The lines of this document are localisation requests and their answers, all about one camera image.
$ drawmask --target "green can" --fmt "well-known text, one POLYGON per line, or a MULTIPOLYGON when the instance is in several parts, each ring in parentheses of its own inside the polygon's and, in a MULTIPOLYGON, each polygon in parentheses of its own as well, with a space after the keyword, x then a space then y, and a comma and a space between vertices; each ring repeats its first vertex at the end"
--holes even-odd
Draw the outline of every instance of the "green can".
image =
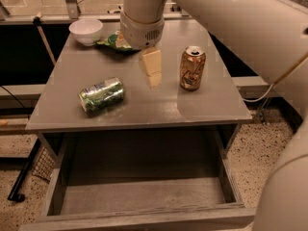
POLYGON ((81 90, 78 96, 85 112, 93 113, 122 101, 125 91, 120 80, 114 77, 81 90))

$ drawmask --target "terrazzo floor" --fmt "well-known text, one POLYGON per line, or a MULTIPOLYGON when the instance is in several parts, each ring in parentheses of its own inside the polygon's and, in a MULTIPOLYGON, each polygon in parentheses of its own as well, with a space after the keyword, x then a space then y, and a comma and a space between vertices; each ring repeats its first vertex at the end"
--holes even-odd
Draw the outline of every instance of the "terrazzo floor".
MULTIPOLYGON (((255 116, 256 111, 254 109, 250 111, 255 116)), ((294 133, 293 127, 281 113, 281 107, 267 108, 265 117, 266 125, 262 124, 258 117, 244 124, 228 154, 246 207, 257 206, 271 167, 294 133)), ((7 156, 8 151, 12 154, 17 152, 26 155, 35 140, 35 135, 11 135, 10 132, 3 133, 0 130, 0 153, 2 153, 0 156, 3 154, 7 156)), ((33 176, 33 170, 30 170, 19 191, 26 195, 25 201, 14 203, 7 200, 19 170, 19 166, 0 165, 0 230, 2 231, 17 231, 22 223, 35 221, 46 195, 48 183, 33 176)), ((250 231, 251 226, 250 224, 241 230, 250 231)))

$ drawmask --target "brown can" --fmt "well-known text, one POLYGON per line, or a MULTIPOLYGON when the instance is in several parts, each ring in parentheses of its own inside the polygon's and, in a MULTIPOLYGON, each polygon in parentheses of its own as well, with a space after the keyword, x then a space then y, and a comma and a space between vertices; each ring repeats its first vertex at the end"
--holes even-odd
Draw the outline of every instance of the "brown can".
POLYGON ((205 52, 199 46, 189 46, 183 52, 180 66, 180 85, 186 90, 197 90, 200 87, 205 52))

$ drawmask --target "black metal stand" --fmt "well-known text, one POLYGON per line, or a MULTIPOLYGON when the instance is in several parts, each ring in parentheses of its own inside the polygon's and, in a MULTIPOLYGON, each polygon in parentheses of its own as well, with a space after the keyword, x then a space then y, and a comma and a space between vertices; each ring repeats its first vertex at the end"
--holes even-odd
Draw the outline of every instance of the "black metal stand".
POLYGON ((33 162, 33 160, 35 159, 37 152, 39 151, 39 147, 40 147, 40 141, 37 140, 36 143, 34 144, 29 157, 26 159, 26 162, 24 163, 24 166, 22 168, 22 170, 20 171, 14 185, 13 188, 8 196, 8 200, 10 201, 15 201, 15 202, 22 202, 25 199, 25 194, 22 193, 18 193, 19 189, 22 186, 22 183, 27 175, 27 172, 29 170, 29 167, 31 165, 31 163, 33 162))

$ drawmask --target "gray tabletop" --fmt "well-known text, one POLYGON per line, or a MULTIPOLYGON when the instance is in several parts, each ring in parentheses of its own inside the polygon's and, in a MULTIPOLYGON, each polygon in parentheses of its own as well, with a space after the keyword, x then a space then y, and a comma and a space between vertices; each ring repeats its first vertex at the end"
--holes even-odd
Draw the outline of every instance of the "gray tabletop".
MULTIPOLYGON (((104 24, 113 34, 119 23, 104 24)), ((251 115, 218 54, 208 32, 195 20, 166 21, 162 51, 162 84, 151 89, 139 65, 140 53, 124 54, 107 47, 86 47, 69 36, 27 125, 39 132, 172 127, 245 122, 251 115), (181 56, 189 45, 206 52, 201 87, 179 85, 181 56), (77 93, 110 77, 124 84, 122 103, 88 115, 77 93)))

